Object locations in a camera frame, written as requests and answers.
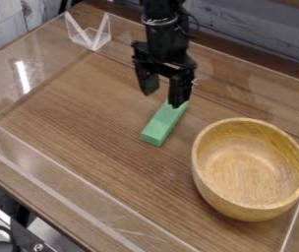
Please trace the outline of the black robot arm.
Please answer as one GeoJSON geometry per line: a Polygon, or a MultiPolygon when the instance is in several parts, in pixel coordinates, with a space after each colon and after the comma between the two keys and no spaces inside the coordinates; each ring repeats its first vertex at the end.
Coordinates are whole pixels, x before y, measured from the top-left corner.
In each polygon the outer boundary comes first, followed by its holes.
{"type": "Polygon", "coordinates": [[[186,0],[143,0],[145,41],[133,40],[132,63],[145,95],[160,88],[159,76],[170,79],[168,105],[179,108],[190,99],[196,62],[187,55],[191,13],[186,0]]]}

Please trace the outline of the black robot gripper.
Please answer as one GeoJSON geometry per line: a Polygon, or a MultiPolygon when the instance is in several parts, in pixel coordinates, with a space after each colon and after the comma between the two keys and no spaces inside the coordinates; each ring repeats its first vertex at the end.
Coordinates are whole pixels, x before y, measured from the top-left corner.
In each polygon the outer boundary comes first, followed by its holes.
{"type": "Polygon", "coordinates": [[[168,104],[179,108],[190,99],[196,63],[187,55],[188,19],[145,24],[145,41],[133,40],[132,63],[144,95],[158,91],[159,75],[170,78],[168,104]]]}

